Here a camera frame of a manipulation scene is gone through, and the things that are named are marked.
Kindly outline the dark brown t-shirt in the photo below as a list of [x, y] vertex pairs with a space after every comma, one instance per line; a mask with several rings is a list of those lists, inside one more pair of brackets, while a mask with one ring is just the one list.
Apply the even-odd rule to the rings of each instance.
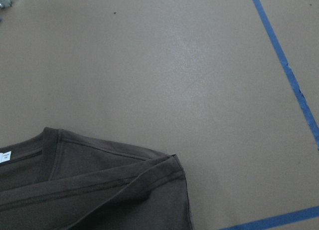
[[0, 150], [3, 230], [191, 230], [176, 155], [44, 128]]

